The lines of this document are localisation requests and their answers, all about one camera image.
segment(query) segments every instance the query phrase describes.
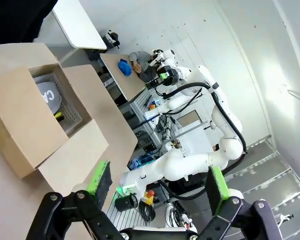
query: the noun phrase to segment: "table leg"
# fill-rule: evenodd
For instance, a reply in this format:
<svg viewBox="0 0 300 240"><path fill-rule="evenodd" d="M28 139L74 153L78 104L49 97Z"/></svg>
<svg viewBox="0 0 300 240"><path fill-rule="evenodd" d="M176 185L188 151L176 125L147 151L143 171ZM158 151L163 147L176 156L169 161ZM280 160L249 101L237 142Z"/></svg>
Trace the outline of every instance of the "table leg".
<svg viewBox="0 0 300 240"><path fill-rule="evenodd" d="M74 54L79 48L74 48L72 50L70 50L66 55L64 55L61 59L60 59L60 64L62 64L65 60L67 60L72 54Z"/></svg>

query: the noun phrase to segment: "person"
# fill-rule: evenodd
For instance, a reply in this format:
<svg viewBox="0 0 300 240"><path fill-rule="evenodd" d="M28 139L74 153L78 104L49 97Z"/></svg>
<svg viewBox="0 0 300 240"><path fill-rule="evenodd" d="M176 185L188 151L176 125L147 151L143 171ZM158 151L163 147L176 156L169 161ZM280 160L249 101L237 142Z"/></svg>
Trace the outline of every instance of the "person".
<svg viewBox="0 0 300 240"><path fill-rule="evenodd" d="M150 53L135 51L129 54L129 59L133 70L142 81L149 83L156 77L156 69L153 66L149 66L153 60Z"/></svg>

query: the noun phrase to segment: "black cylinder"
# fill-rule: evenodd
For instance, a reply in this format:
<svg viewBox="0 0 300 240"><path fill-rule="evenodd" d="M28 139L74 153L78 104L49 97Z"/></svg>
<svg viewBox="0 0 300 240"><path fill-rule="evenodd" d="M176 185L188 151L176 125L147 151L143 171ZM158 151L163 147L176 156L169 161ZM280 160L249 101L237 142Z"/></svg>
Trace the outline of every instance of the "black cylinder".
<svg viewBox="0 0 300 240"><path fill-rule="evenodd" d="M130 194L128 196L117 198L114 205L119 212L123 212L136 208L138 206L138 199L135 195Z"/></svg>

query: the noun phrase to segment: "black cloth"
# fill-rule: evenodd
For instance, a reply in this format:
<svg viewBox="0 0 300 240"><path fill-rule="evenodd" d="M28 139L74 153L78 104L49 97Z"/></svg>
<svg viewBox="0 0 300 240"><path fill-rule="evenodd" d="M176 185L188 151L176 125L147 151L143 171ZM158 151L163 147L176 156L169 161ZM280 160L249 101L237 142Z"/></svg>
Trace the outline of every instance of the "black cloth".
<svg viewBox="0 0 300 240"><path fill-rule="evenodd" d="M32 43L58 0L0 0L0 44Z"/></svg>

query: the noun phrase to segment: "gray shirt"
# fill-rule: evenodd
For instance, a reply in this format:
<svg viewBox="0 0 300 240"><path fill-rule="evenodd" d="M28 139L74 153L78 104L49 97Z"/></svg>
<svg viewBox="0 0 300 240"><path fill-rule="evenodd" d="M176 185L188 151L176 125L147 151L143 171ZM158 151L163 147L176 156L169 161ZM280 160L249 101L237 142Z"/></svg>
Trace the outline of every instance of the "gray shirt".
<svg viewBox="0 0 300 240"><path fill-rule="evenodd" d="M156 69L149 66L151 55L146 51L136 51L129 54L131 62L137 62L141 65L141 72L137 73L138 77L145 83L151 82L157 75Z"/></svg>

